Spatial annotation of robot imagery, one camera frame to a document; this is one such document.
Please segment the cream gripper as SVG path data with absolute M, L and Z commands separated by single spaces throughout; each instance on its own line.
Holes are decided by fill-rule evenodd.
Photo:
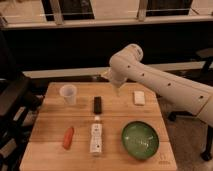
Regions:
M 104 71 L 101 77 L 107 79 L 115 87 L 116 95 L 119 97 L 119 88 L 124 84 L 124 77 L 111 68 Z

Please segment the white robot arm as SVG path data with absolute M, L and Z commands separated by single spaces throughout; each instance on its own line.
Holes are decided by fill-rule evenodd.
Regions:
M 116 88 L 136 81 L 213 127 L 213 87 L 144 65 L 142 58 L 142 48 L 129 44 L 110 58 L 102 77 Z

